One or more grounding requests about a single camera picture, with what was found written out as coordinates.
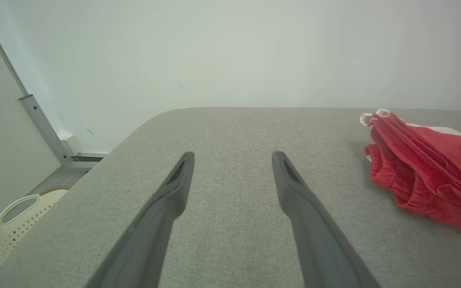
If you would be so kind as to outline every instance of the folded red garment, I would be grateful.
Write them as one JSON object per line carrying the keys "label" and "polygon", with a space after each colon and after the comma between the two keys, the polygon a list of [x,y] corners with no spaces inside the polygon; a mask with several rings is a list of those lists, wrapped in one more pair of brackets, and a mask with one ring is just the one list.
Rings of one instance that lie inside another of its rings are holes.
{"label": "folded red garment", "polygon": [[371,181],[390,190],[402,209],[461,228],[461,133],[408,126],[384,109],[361,122],[373,126],[375,144],[366,146]]}

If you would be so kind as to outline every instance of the basket hole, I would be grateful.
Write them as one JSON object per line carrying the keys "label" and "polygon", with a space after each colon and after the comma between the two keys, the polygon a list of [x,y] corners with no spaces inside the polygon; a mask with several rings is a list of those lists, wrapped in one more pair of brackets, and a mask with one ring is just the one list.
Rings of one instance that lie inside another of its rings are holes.
{"label": "basket hole", "polygon": [[31,205],[35,204],[37,201],[36,198],[31,198],[28,199],[22,203],[17,204],[14,208],[12,208],[8,213],[3,217],[2,222],[4,224],[10,222],[13,220],[15,217],[17,217],[20,213],[24,212],[27,208],[29,208]]}

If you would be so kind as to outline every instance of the laundry basket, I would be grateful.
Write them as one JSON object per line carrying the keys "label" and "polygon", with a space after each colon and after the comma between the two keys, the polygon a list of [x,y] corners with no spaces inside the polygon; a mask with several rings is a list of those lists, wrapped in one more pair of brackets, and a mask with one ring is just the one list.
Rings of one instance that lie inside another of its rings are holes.
{"label": "laundry basket", "polygon": [[[31,227],[69,190],[70,187],[58,186],[35,195],[27,195],[5,208],[0,214],[0,266],[10,255],[19,241]],[[4,217],[18,204],[35,198],[35,203],[8,222]]]}

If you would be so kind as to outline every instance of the floor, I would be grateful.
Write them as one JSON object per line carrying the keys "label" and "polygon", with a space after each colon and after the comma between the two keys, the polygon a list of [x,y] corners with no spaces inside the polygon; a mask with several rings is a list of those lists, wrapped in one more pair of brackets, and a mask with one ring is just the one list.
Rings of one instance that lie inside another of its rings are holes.
{"label": "floor", "polygon": [[[44,191],[48,188],[52,188],[55,186],[70,186],[72,187],[75,183],[79,181],[85,172],[82,171],[65,171],[65,170],[58,170],[51,174],[48,178],[46,178],[42,183],[40,183],[33,191],[31,191],[28,195],[37,194],[41,191]],[[24,211],[29,206],[29,204],[23,206],[17,206],[15,209],[9,212],[9,219],[17,216],[20,212]]]}

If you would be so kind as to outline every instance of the gray fabric surface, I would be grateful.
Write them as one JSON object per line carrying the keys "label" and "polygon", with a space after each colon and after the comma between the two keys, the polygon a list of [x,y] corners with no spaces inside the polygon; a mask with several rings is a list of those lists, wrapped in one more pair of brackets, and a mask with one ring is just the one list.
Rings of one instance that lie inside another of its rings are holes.
{"label": "gray fabric surface", "polygon": [[[195,170],[174,223],[162,287],[301,287],[271,153],[284,151],[382,287],[461,287],[461,230],[411,215],[369,181],[359,124],[376,109],[196,108],[129,136],[33,227],[0,269],[0,287],[83,287],[186,151]],[[393,109],[461,131],[461,111]]]}

